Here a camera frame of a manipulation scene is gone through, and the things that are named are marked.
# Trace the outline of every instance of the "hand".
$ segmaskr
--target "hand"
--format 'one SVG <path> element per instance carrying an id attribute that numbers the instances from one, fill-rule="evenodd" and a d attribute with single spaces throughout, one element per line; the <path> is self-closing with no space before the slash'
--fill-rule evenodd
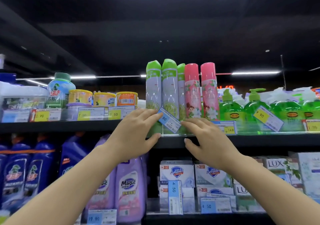
<path id="1" fill-rule="evenodd" d="M 228 171 L 230 163 L 241 154 L 218 126 L 205 118 L 187 118 L 181 122 L 198 139 L 196 146 L 190 139 L 184 139 L 186 148 L 195 158 L 210 167 Z"/>
<path id="2" fill-rule="evenodd" d="M 162 113 L 157 114 L 157 110 L 152 109 L 132 111 L 118 124 L 104 145 L 108 145 L 108 151 L 113 152 L 118 163 L 147 153 L 161 137 L 156 133 L 146 140 L 150 128 L 161 116 Z"/>

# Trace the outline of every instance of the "orange container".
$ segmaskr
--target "orange container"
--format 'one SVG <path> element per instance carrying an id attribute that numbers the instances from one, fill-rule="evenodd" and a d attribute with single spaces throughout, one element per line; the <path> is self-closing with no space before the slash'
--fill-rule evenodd
<path id="1" fill-rule="evenodd" d="M 117 93 L 117 106 L 137 106 L 138 93 L 119 92 Z"/>

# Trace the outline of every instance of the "yellow container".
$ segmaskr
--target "yellow container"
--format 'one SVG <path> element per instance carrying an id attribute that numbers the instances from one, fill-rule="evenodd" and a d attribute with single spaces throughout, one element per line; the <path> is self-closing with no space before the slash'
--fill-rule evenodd
<path id="1" fill-rule="evenodd" d="M 74 89 L 69 91 L 68 103 L 80 102 L 80 103 L 91 104 L 91 100 L 92 100 L 92 92 L 90 91 L 80 90 L 80 89 Z"/>
<path id="2" fill-rule="evenodd" d="M 94 107 L 114 107 L 115 97 L 114 93 L 94 93 Z"/>
<path id="3" fill-rule="evenodd" d="M 138 93 L 134 93 L 134 92 L 117 93 L 117 106 L 138 106 Z"/>

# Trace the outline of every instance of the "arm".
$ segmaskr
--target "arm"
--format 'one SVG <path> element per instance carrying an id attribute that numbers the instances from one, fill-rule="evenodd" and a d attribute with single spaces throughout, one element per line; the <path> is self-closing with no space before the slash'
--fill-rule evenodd
<path id="1" fill-rule="evenodd" d="M 158 141 L 146 141 L 150 127 L 162 114 L 138 109 L 125 117 L 109 139 L 34 197 L 5 225 L 73 225 L 86 203 L 118 163 L 148 152 Z"/>
<path id="2" fill-rule="evenodd" d="M 320 205 L 261 166 L 253 158 L 238 152 L 227 136 L 203 118 L 186 119 L 182 125 L 194 133 L 200 146 L 185 139 L 195 158 L 224 170 L 241 183 L 260 203 L 277 225 L 316 225 Z"/>

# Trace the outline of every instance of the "ceiling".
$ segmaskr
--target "ceiling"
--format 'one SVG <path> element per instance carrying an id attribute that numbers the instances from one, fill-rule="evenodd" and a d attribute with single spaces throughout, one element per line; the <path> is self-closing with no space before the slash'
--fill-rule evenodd
<path id="1" fill-rule="evenodd" d="M 281 70 L 280 55 L 301 74 L 319 49 L 320 0 L 0 0 L 0 53 L 18 78 L 140 75 L 165 58 Z"/>

